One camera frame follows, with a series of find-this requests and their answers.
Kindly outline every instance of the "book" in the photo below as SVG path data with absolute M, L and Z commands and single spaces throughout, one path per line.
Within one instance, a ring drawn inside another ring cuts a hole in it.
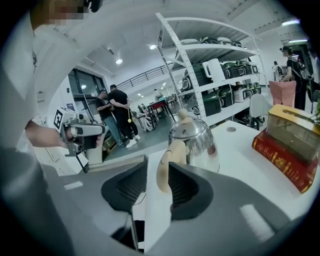
M 318 168 L 318 155 L 310 163 L 301 161 L 285 145 L 268 135 L 267 129 L 254 137 L 252 147 L 277 167 L 301 194 L 311 187 Z

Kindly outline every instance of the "white table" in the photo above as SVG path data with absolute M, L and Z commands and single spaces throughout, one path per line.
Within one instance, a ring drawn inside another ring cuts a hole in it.
M 226 131 L 235 127 L 235 132 Z M 271 162 L 252 148 L 252 141 L 259 131 L 227 121 L 211 130 L 217 144 L 219 173 L 245 182 L 277 205 L 293 220 L 306 213 L 320 188 L 319 168 L 313 185 L 300 194 L 291 181 Z M 172 198 L 163 194 L 156 184 L 159 161 L 166 150 L 149 155 L 145 197 L 144 251 L 157 242 L 170 226 Z

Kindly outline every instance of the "jeans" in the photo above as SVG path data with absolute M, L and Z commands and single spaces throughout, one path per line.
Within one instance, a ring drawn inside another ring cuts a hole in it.
M 114 119 L 113 116 L 108 116 L 106 119 L 104 119 L 104 123 L 108 126 L 112 136 L 114 137 L 116 143 L 118 144 L 118 146 L 120 146 L 121 144 L 123 144 L 122 140 L 121 140 L 121 136 L 119 133 L 119 129 L 116 123 L 116 120 Z

